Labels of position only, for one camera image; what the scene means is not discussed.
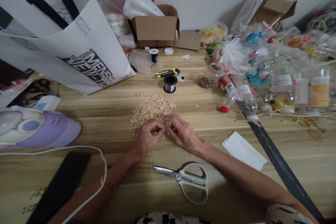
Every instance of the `red bottle cap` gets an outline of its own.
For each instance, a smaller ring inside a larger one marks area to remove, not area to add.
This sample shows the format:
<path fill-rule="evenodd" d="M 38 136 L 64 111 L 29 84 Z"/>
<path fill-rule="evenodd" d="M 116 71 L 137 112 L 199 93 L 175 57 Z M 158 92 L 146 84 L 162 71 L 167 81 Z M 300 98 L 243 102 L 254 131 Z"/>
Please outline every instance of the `red bottle cap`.
<path fill-rule="evenodd" d="M 228 113 L 229 110 L 230 110 L 229 107 L 224 107 L 224 106 L 222 106 L 222 107 L 219 109 L 219 111 L 222 112 L 222 113 Z"/>

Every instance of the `patterned clothing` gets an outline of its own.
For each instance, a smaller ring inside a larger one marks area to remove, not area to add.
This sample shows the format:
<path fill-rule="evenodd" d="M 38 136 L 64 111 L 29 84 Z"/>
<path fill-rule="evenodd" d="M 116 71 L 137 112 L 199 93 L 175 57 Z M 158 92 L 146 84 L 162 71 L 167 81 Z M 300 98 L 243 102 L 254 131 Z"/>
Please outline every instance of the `patterned clothing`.
<path fill-rule="evenodd" d="M 266 224 L 313 224 L 309 219 L 289 206 L 274 204 L 266 211 Z M 212 224 L 195 217 L 152 212 L 140 216 L 134 224 Z"/>

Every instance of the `jar of beads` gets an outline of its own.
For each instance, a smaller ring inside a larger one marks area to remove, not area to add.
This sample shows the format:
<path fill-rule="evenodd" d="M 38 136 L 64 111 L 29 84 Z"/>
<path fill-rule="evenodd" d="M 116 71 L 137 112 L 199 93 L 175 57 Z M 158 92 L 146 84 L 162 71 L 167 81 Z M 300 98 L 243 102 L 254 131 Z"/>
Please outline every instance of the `jar of beads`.
<path fill-rule="evenodd" d="M 212 88 L 218 84 L 219 78 L 225 73 L 225 67 L 218 62 L 212 62 L 205 69 L 201 77 L 201 86 L 204 88 Z"/>

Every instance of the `white shopping bag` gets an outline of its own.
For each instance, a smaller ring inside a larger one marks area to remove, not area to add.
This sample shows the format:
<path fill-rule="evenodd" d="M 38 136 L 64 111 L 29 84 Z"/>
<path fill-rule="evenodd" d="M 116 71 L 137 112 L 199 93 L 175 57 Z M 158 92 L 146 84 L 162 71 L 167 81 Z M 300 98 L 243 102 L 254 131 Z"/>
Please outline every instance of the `white shopping bag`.
<path fill-rule="evenodd" d="M 0 0 L 0 58 L 89 95 L 135 73 L 97 0 Z"/>

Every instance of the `purple appliance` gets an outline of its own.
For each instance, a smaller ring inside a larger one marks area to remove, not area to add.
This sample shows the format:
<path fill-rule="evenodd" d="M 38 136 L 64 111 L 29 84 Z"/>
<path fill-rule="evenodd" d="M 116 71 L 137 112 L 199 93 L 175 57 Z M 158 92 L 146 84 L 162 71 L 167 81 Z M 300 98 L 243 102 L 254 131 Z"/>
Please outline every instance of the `purple appliance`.
<path fill-rule="evenodd" d="M 0 147 L 59 148 L 80 134 L 79 122 L 56 111 L 13 106 L 0 109 Z"/>

